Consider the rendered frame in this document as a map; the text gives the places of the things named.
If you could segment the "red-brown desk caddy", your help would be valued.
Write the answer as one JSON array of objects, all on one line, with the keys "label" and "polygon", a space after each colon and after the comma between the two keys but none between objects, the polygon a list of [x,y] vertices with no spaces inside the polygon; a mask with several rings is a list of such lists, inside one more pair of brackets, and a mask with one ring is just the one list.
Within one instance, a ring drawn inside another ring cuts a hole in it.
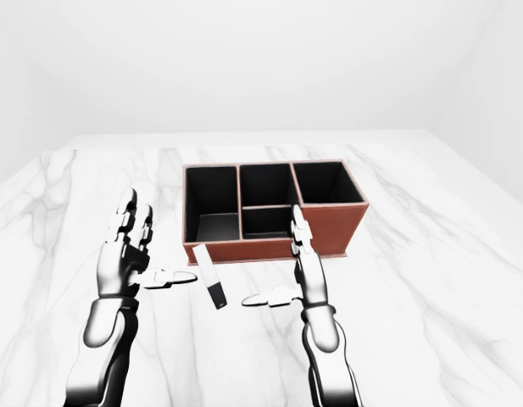
[{"label": "red-brown desk caddy", "polygon": [[183,169],[182,242],[190,264],[289,259],[298,205],[322,257],[342,257],[369,203],[345,163],[305,160],[191,164]]}]

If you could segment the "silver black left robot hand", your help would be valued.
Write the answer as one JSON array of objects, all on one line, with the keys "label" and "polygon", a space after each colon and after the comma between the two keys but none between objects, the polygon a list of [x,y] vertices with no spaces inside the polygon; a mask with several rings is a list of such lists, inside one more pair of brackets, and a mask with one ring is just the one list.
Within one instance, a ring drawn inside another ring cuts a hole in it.
[{"label": "silver black left robot hand", "polygon": [[97,262],[97,289],[101,298],[133,298],[141,288],[163,289],[198,279],[188,271],[148,267],[148,244],[153,238],[152,227],[152,207],[148,204],[138,207],[135,189],[126,189]]}]

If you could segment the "white and black book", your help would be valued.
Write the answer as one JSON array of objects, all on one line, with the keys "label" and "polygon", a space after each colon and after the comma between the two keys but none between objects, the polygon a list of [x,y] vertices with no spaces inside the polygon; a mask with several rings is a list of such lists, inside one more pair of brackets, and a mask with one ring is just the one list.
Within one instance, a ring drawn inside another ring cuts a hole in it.
[{"label": "white and black book", "polygon": [[227,305],[225,293],[206,245],[195,246],[193,253],[214,307],[216,309],[225,307]]}]

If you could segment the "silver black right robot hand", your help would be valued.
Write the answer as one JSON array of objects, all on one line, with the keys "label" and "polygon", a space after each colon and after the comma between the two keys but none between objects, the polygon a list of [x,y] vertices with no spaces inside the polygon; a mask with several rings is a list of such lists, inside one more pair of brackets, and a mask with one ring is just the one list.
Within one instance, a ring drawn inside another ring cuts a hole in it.
[{"label": "silver black right robot hand", "polygon": [[296,260],[297,284],[293,287],[279,286],[254,294],[245,298],[242,306],[276,307],[289,305],[294,299],[300,299],[304,307],[328,303],[325,274],[320,256],[311,244],[312,231],[298,205],[292,207],[291,233],[291,249]]}]

